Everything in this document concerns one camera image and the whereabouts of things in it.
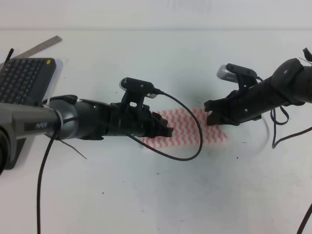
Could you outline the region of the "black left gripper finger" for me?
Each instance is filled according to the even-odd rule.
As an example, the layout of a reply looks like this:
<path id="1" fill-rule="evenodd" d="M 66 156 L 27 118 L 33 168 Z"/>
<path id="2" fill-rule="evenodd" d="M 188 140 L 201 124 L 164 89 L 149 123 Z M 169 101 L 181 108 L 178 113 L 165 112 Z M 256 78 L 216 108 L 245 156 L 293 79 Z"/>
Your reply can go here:
<path id="1" fill-rule="evenodd" d="M 168 121 L 164 119 L 161 114 L 152 112 L 152 115 L 153 115 L 153 118 L 155 118 L 160 124 L 162 124 L 165 127 L 168 126 Z"/>
<path id="2" fill-rule="evenodd" d="M 151 131 L 151 138 L 155 137 L 172 137 L 174 129 L 171 127 L 159 125 Z"/>

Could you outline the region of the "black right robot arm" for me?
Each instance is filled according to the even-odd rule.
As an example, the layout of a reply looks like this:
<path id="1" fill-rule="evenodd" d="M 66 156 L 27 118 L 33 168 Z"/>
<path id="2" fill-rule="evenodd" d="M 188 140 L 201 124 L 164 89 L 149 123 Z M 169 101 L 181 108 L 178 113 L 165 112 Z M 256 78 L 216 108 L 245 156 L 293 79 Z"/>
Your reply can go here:
<path id="1" fill-rule="evenodd" d="M 204 104 L 207 125 L 238 126 L 257 121 L 262 114 L 280 106 L 300 106 L 312 101 L 312 68 L 292 58 L 282 63 L 267 79 L 249 68 L 231 63 L 221 65 L 217 77 L 238 84 L 225 98 Z"/>

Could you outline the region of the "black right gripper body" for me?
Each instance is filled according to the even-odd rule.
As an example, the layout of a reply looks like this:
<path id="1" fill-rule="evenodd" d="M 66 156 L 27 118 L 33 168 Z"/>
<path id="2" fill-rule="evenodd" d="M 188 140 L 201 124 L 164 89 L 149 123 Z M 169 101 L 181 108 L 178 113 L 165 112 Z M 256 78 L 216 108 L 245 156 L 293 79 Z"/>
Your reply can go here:
<path id="1" fill-rule="evenodd" d="M 241 124 L 257 118 L 273 108 L 273 87 L 254 85 L 225 97 L 228 118 Z"/>

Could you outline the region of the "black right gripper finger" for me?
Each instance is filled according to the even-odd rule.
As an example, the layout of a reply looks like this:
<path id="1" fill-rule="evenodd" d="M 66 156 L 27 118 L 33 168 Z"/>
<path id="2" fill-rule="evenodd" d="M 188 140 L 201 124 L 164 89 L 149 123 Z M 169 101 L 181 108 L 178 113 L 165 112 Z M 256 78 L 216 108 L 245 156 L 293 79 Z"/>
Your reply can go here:
<path id="1" fill-rule="evenodd" d="M 205 112 L 226 112 L 229 108 L 229 101 L 226 98 L 209 100 L 204 103 Z"/>
<path id="2" fill-rule="evenodd" d="M 234 122 L 218 112 L 211 111 L 207 116 L 207 125 L 234 125 Z"/>

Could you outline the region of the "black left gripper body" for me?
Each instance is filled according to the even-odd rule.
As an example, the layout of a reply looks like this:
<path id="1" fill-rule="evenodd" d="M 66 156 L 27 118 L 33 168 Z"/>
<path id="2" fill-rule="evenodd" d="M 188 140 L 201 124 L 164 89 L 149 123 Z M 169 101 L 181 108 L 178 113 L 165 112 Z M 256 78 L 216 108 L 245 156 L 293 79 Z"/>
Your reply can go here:
<path id="1" fill-rule="evenodd" d="M 115 103 L 107 105 L 107 111 L 107 136 L 156 137 L 156 122 L 148 105 Z"/>

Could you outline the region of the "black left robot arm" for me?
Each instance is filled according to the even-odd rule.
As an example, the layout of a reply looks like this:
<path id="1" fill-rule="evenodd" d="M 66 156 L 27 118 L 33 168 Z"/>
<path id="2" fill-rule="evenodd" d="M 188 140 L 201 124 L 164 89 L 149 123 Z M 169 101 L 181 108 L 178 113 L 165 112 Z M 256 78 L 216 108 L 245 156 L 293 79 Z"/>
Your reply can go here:
<path id="1" fill-rule="evenodd" d="M 48 107 L 19 104 L 0 105 L 0 170 L 10 170 L 17 161 L 17 141 L 31 135 L 47 135 L 57 140 L 102 140 L 104 136 L 171 137 L 173 128 L 147 105 L 106 104 L 54 97 Z"/>

